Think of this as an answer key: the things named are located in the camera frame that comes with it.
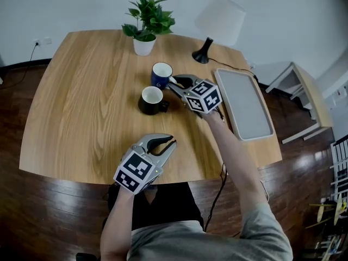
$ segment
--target person's left arm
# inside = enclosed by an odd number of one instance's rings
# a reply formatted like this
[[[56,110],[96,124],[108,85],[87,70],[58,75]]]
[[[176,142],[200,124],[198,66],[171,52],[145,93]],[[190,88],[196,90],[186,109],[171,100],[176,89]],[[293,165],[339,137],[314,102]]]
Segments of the person's left arm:
[[[120,187],[115,205],[101,236],[100,253],[103,261],[127,259],[127,253],[131,246],[133,200],[134,195]]]

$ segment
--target black lamp base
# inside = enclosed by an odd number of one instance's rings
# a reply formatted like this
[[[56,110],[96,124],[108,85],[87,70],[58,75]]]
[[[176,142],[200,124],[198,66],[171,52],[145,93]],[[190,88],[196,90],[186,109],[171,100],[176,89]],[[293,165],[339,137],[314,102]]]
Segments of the black lamp base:
[[[207,38],[206,42],[202,46],[202,48],[198,51],[192,52],[192,57],[199,63],[206,64],[209,62],[208,50],[213,40],[211,38]]]

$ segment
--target wooden table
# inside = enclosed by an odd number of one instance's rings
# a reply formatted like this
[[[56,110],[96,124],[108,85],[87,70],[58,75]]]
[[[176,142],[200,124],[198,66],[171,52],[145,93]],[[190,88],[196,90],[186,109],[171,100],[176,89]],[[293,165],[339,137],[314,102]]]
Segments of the wooden table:
[[[120,30],[69,33],[36,91],[21,148],[20,169],[78,182],[110,184],[122,155],[143,135],[173,135],[177,148],[157,183],[217,178],[221,157],[206,122],[184,108],[169,90],[167,113],[138,110],[152,65],[166,62],[174,74],[213,78],[224,67],[192,57],[203,42],[177,35],[158,36],[149,56],[134,53],[133,40]],[[212,45],[210,57],[248,69],[241,52]],[[277,136],[244,143],[258,167],[282,159]]]
[[[333,126],[333,121],[331,118],[331,115],[329,113],[328,107],[326,106],[324,99],[322,97],[322,94],[314,80],[314,78],[306,72],[303,68],[301,68],[298,64],[291,62],[289,67],[282,72],[266,89],[266,92],[270,92],[273,88],[276,88],[279,86],[280,82],[288,76],[291,71],[294,71],[296,76],[298,77],[301,86],[298,90],[295,91],[295,93],[291,96],[291,100],[295,98],[296,96],[299,96],[303,92],[306,93],[309,102],[311,103],[313,110],[315,112],[315,118],[317,120],[317,123],[310,126],[309,128],[304,129],[303,131],[294,134],[293,136],[290,136],[284,140],[282,140],[282,144],[288,143],[290,141],[293,141],[296,138],[299,138],[301,136],[304,136],[312,131],[313,133],[309,134],[308,136],[304,137],[303,140],[307,140],[309,138],[312,138],[313,136],[331,128]]]

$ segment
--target black and white marker cube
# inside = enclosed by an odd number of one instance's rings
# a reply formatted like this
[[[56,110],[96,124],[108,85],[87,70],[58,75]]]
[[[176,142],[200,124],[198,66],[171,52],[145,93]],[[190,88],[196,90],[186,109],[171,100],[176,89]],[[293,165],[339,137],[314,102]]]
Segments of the black and white marker cube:
[[[202,113],[209,113],[222,103],[219,87],[208,80],[192,87],[185,98],[191,110]]]
[[[117,168],[114,180],[132,193],[138,194],[162,173],[162,167],[155,166],[150,160],[132,150]]]

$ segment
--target gray t-shirt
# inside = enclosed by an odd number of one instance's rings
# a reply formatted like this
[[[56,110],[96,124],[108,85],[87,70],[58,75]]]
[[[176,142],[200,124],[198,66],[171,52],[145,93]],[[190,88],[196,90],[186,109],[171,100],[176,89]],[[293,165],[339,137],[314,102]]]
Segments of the gray t-shirt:
[[[292,260],[288,238],[268,204],[243,217],[239,239],[207,234],[198,221],[153,225],[132,231],[129,261]]]

